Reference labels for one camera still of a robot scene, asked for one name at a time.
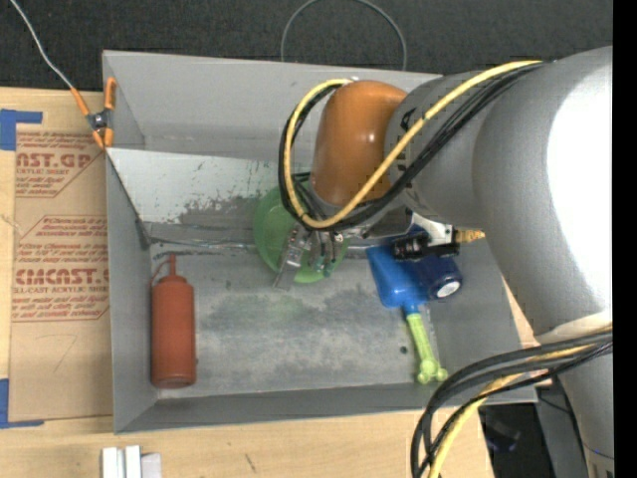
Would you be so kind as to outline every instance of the black floor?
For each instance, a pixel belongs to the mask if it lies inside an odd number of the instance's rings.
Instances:
[[[51,58],[100,89],[103,49],[279,60],[283,29],[308,0],[19,0]],[[613,40],[613,0],[369,0],[402,29],[408,69],[462,72],[517,57],[555,59]],[[400,44],[367,8],[326,1],[290,31],[291,61],[397,69]],[[61,88],[0,0],[0,85]]]

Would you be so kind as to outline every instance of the black cable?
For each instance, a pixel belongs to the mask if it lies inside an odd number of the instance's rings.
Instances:
[[[541,402],[545,403],[546,405],[552,407],[553,409],[557,409],[557,410],[559,410],[561,412],[565,412],[568,415],[572,415],[572,411],[570,411],[570,410],[568,410],[568,409],[566,409],[566,408],[564,408],[564,407],[562,407],[560,405],[557,405],[556,403],[550,402],[550,401],[548,401],[548,400],[546,400],[545,398],[542,398],[542,397],[540,397],[539,400]]]
[[[394,183],[392,183],[383,196],[368,202],[368,206],[363,210],[358,211],[334,224],[333,230],[342,231],[347,228],[358,226],[373,217],[380,210],[384,209],[405,189],[407,184],[409,184],[416,175],[423,170],[423,168],[435,157],[443,146],[446,145],[447,142],[449,142],[449,140],[457,134],[469,120],[471,120],[489,103],[499,97],[504,91],[508,90],[522,75],[529,71],[533,71],[538,67],[539,65],[527,66],[489,80],[485,87],[481,90],[478,89],[476,93],[474,93],[459,108],[456,109],[451,117],[446,120],[445,124],[443,124],[443,126],[436,132],[429,143],[420,151],[416,159],[414,159],[414,161],[405,169],[403,174]]]
[[[542,346],[540,348],[534,348],[532,350],[523,350],[523,351],[535,351],[535,353],[533,353],[535,356],[538,355],[542,355],[542,354],[547,354],[547,353],[552,353],[552,352],[557,352],[557,351],[563,351],[565,349],[569,349],[569,348],[575,348],[575,347],[581,347],[582,344],[584,345],[591,345],[591,343],[595,342],[598,343],[599,345],[603,345],[606,344],[608,341],[608,338],[610,337],[609,332],[604,332],[602,334],[598,334],[598,335],[591,335],[591,336],[585,336],[585,337],[581,337],[580,339],[571,339],[569,341],[565,341],[565,342],[559,342],[559,343],[555,343],[555,344],[551,344],[551,345],[546,345],[546,346]],[[587,352],[586,350],[582,351],[581,353],[578,353],[575,356],[580,356],[582,353]],[[523,352],[514,352],[514,353],[509,353],[509,355],[514,355],[514,354],[518,354],[521,355]],[[462,378],[462,376],[466,376],[468,374],[471,374],[475,371],[476,365],[480,365],[481,362],[484,361],[489,361],[491,359],[486,359],[483,361],[480,361],[478,363],[475,363],[474,365],[470,365],[468,366],[466,369],[462,369],[459,372],[455,373],[454,375],[452,375],[448,380],[452,380],[452,382],[454,380],[457,380],[457,377]],[[482,375],[482,377],[484,378],[484,382],[489,381],[490,379],[496,378],[498,375],[509,375],[512,373],[517,373],[517,372],[524,372],[524,371],[533,371],[534,369],[542,369],[545,366],[540,366],[540,361],[536,360],[536,361],[531,361],[531,362],[524,362],[521,363],[520,368],[509,368],[509,369],[504,369],[504,368],[497,368],[495,370],[490,370],[488,371],[486,374]],[[418,439],[418,441],[415,441],[415,439],[420,435],[422,435],[422,437],[424,438],[425,441],[425,449],[427,452],[431,451],[431,424],[432,424],[432,419],[433,419],[433,415],[436,411],[436,409],[438,409],[439,407],[441,407],[448,399],[450,399],[452,396],[455,396],[456,394],[468,389],[469,387],[474,387],[475,385],[479,384],[480,382],[477,380],[477,377],[472,377],[470,379],[467,379],[465,382],[462,382],[460,384],[454,385],[453,383],[450,386],[447,386],[447,382],[443,383],[438,390],[436,390],[434,392],[434,394],[432,395],[432,397],[430,398],[427,407],[425,409],[425,412],[423,413],[423,415],[420,418],[420,422],[418,423],[415,433],[414,433],[414,439],[412,439],[413,443],[417,444],[414,446],[412,446],[411,450],[412,450],[412,458],[416,457],[417,458],[417,451],[418,451],[418,447],[420,445],[420,440]]]
[[[519,389],[521,387],[526,387],[528,385],[532,385],[532,384],[536,384],[538,382],[541,382],[547,378],[550,377],[554,377],[560,373],[564,373],[565,371],[568,371],[570,369],[573,369],[577,366],[580,366],[582,364],[584,364],[587,361],[590,361],[592,359],[610,354],[612,352],[612,347],[613,347],[613,343],[608,342],[606,344],[603,344],[601,346],[597,346],[595,347],[595,349],[591,350],[591,351],[586,351],[586,352],[582,352],[582,353],[578,353],[576,355],[575,358],[570,359],[568,363],[557,366],[553,369],[550,369],[549,371],[542,373],[538,376],[529,378],[529,379],[525,379],[525,380],[521,380],[519,382],[516,382],[514,384],[509,384],[506,386],[502,386],[498,389],[495,389],[493,391],[489,391],[487,393],[482,393],[479,394],[477,396],[474,396],[471,400],[469,400],[468,402],[466,402],[465,404],[463,404],[458,410],[456,410],[453,415],[447,420],[447,422],[443,425],[442,429],[440,430],[438,436],[436,437],[436,440],[432,443],[430,451],[427,453],[427,456],[425,457],[424,461],[422,462],[421,465],[418,466],[418,460],[416,459],[415,463],[412,460],[412,476],[414,477],[420,477],[422,476],[424,470],[427,468],[428,465],[431,465],[431,463],[433,462],[434,458],[435,458],[435,454],[438,451],[438,448],[440,446],[440,444],[442,443],[445,435],[449,432],[449,430],[451,430],[451,427],[453,426],[453,424],[456,422],[456,420],[458,419],[458,417],[465,411],[467,410],[467,408],[469,408],[469,406],[474,403],[475,401],[481,400],[483,398],[487,398],[489,396],[493,396],[496,394],[500,394],[506,391],[513,391],[515,389]]]
[[[445,123],[441,126],[441,128],[436,132],[434,137],[430,140],[430,142],[421,150],[416,159],[405,169],[403,174],[394,182],[389,190],[381,197],[367,201],[359,204],[357,206],[357,211],[343,218],[338,223],[330,225],[329,227],[325,227],[323,230],[325,231],[342,231],[355,226],[358,226],[374,215],[376,215],[379,211],[384,209],[392,200],[394,200],[402,191],[405,189],[407,184],[413,180],[413,178],[422,171],[422,169],[433,159],[433,157],[442,149],[442,147],[460,130],[462,126],[464,126],[470,119],[472,119],[479,111],[481,111],[486,105],[491,103],[494,99],[499,97],[505,90],[511,87],[513,83],[515,83],[521,76],[524,74],[537,69],[540,66],[531,65],[525,66],[515,71],[505,73],[500,75],[499,77],[488,80],[487,84],[479,88],[477,92],[472,94],[465,102],[463,102],[459,108],[448,118]],[[298,133],[301,128],[305,118],[309,114],[310,110],[327,94],[329,94],[335,87],[329,87],[319,92],[304,108],[302,113],[300,114],[299,119],[297,120],[297,125],[295,128],[295,135]],[[283,150],[285,144],[285,135],[290,125],[290,119],[286,123],[283,131],[283,136],[281,140],[280,147],[280,186],[285,186],[282,182],[285,182],[283,177]],[[293,217],[304,224],[301,217],[297,214],[292,203],[290,202],[289,194],[286,189],[282,187],[282,199],[284,202],[284,207],[290,212]]]
[[[465,391],[469,387],[473,387],[476,383],[473,381],[471,383],[462,382],[466,377],[469,377],[472,374],[475,374],[482,370],[487,370],[490,367],[503,365],[505,363],[511,363],[514,361],[518,361],[521,359],[530,359],[535,358],[547,353],[554,353],[559,351],[564,351],[566,349],[571,349],[575,347],[587,346],[587,345],[595,345],[595,344],[603,344],[608,338],[612,335],[612,331],[605,331],[601,333],[596,333],[592,335],[584,335],[582,337],[577,337],[575,339],[569,339],[561,342],[554,342],[552,344],[545,344],[541,347],[535,347],[530,349],[521,349],[518,351],[512,351],[509,353],[505,353],[502,355],[496,355],[490,358],[485,358],[480,361],[476,361],[475,363],[469,364],[464,368],[458,370],[454,374],[452,374],[447,380],[445,380],[437,389],[434,391],[434,394],[429,399],[427,403],[427,408],[423,416],[424,418],[424,426],[425,426],[425,447],[427,448],[429,444],[431,444],[431,436],[430,436],[430,426],[431,426],[431,416],[439,408],[443,405],[448,399],[456,394]]]

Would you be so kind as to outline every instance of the cardboard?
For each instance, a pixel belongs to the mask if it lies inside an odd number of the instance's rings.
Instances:
[[[102,109],[101,94],[86,97]],[[69,92],[0,89],[0,109],[43,113],[17,126],[1,230],[15,239],[9,420],[109,414],[104,153]]]
[[[9,373],[15,152],[0,150],[0,377]]]

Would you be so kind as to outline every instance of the white object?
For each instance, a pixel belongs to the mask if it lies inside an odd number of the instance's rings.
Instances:
[[[141,446],[103,448],[102,478],[161,478],[161,455],[141,455]]]

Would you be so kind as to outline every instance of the blue tape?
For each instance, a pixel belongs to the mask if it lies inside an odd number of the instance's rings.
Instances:
[[[0,430],[19,426],[38,426],[44,421],[20,421],[9,423],[9,379],[0,378]]]
[[[16,149],[17,123],[42,123],[42,112],[0,110],[0,150]]]

